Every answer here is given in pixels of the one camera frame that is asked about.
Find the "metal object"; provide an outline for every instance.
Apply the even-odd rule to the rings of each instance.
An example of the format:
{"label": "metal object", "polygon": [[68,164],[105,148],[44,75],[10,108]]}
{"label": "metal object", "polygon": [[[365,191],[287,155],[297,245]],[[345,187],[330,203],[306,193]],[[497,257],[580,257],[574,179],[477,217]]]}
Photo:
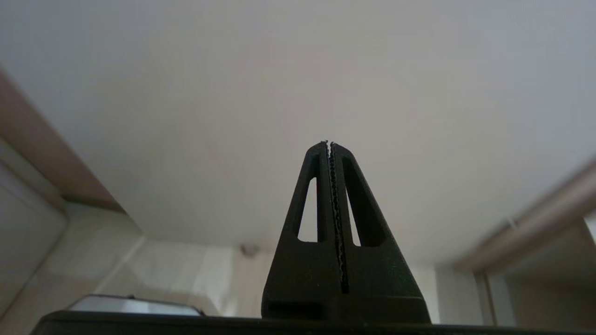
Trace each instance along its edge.
{"label": "metal object", "polygon": [[[328,153],[322,142],[306,153],[263,291],[263,319],[59,311],[43,317],[32,334],[562,333],[430,325],[422,294],[354,156],[330,147]],[[318,241],[303,242],[297,236],[312,178]],[[361,247],[352,243],[346,192]]]}

